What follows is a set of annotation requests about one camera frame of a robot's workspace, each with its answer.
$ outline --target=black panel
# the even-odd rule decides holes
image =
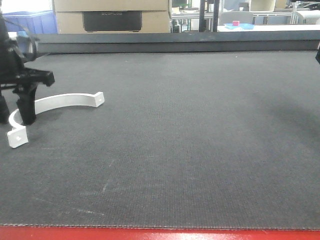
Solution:
[[[141,11],[88,11],[83,13],[83,25],[87,32],[140,31]]]

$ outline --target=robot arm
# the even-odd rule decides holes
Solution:
[[[37,58],[36,39],[29,33],[32,53],[21,53],[18,44],[10,39],[5,21],[0,9],[0,123],[7,123],[9,118],[9,109],[1,91],[13,89],[13,93],[19,96],[17,106],[23,123],[31,125],[36,120],[35,95],[38,84],[49,87],[55,79],[51,71],[25,67],[24,63]]]

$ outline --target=white curved bracket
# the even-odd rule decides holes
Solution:
[[[35,114],[40,114],[52,109],[58,109],[69,106],[88,106],[99,107],[105,102],[104,93],[97,92],[96,94],[87,93],[67,93],[55,96],[45,97],[34,102]],[[9,145],[12,148],[17,148],[28,143],[27,129],[21,125],[22,118],[18,114],[19,109],[11,113],[9,123],[12,126],[12,131],[7,133]]]

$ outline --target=gray fabric surface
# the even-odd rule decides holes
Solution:
[[[315,52],[44,56],[37,98],[104,92],[0,126],[0,225],[320,229]],[[5,92],[11,110],[16,96]]]

